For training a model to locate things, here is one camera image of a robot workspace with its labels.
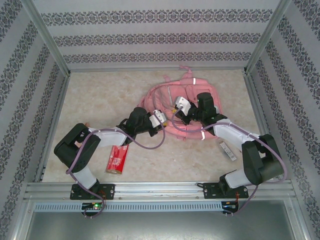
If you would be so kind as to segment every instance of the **marble floor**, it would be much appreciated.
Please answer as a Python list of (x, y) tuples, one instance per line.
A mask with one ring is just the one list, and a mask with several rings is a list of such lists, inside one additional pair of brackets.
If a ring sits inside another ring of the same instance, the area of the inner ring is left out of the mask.
[[(164, 82), (164, 75), (179, 80), (184, 73), (184, 70), (72, 73), (43, 181), (73, 182), (53, 149), (75, 124), (89, 122), (96, 129), (114, 127), (129, 116), (151, 87)], [(223, 114), (231, 121), (251, 132), (259, 132), (240, 70), (199, 70), (193, 71), (193, 76), (206, 79), (216, 87)], [(162, 134), (151, 138), (148, 133), (136, 138), (150, 147), (161, 139)], [(220, 147), (220, 141), (181, 141), (167, 136), (164, 144), (155, 150), (132, 143), (122, 175), (105, 172), (111, 147), (98, 148), (88, 165), (100, 182), (217, 181), (221, 175), (242, 167), (241, 152), (226, 142), (237, 157), (232, 162)]]

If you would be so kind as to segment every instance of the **wallpaper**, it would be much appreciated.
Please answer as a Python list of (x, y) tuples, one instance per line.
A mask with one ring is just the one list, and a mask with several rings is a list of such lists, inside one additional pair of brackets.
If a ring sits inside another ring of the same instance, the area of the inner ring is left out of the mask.
[(293, 0), (252, 71), (312, 239), (320, 239), (320, 8)]
[(34, 180), (64, 75), (19, 0), (0, 0), (0, 240)]
[(34, 0), (72, 71), (245, 67), (279, 0)]

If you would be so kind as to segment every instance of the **white label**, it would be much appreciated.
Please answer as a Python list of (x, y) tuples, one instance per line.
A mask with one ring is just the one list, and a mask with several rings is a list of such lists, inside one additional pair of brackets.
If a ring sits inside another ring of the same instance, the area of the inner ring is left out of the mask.
[(224, 141), (220, 142), (220, 146), (223, 148), (223, 150), (225, 151), (225, 153), (229, 156), (229, 158), (234, 161), (236, 160), (236, 156), (233, 154), (233, 152), (230, 150), (230, 148), (225, 144)]

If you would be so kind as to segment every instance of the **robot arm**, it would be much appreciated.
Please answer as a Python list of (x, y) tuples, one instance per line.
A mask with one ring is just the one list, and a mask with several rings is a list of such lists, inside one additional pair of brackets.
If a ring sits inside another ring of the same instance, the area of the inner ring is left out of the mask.
[(210, 93), (203, 92), (197, 95), (198, 107), (183, 97), (178, 97), (175, 108), (179, 110), (176, 117), (185, 125), (191, 120), (199, 121), (211, 134), (223, 138), (242, 151), (243, 168), (227, 173), (220, 177), (219, 187), (225, 194), (231, 189), (249, 184), (259, 185), (278, 175), (284, 170), (277, 158), (253, 137), (268, 145), (280, 155), (277, 144), (270, 134), (258, 135), (247, 133), (241, 127), (232, 123), (226, 116), (218, 112)]
[[(153, 115), (151, 115), (151, 113), (148, 113), (144, 108), (136, 107), (129, 118), (124, 119), (119, 125), (111, 128), (111, 131), (98, 131), (94, 133), (87, 139), (87, 142), (83, 146), (82, 152), (71, 171), (72, 174), (82, 186), (96, 193), (99, 189), (99, 181), (88, 167), (88, 162), (94, 151), (97, 148), (105, 146), (127, 145), (132, 142), (127, 135), (135, 139), (137, 134), (149, 132), (150, 136), (153, 137), (162, 129), (158, 119), (162, 124), (167, 120), (165, 115), (158, 110), (155, 110)], [(88, 128), (83, 123), (76, 124), (56, 145), (53, 151), (54, 154), (62, 163), (70, 168), (80, 149), (79, 145), (94, 131), (96, 131), (96, 129)]]

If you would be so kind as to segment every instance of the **black mounting bracket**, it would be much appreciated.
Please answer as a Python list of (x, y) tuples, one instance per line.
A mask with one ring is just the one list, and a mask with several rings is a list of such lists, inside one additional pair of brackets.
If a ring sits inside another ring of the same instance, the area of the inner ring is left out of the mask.
[(247, 199), (249, 197), (248, 189), (245, 186), (239, 186), (222, 193), (218, 182), (198, 183), (198, 187), (203, 189), (204, 199)]
[[(104, 184), (100, 183), (96, 194), (101, 196), (105, 200), (113, 200), (115, 195), (114, 184)], [(71, 200), (97, 200), (96, 196), (91, 195), (90, 193), (83, 190), (78, 184), (73, 184), (70, 193)]]

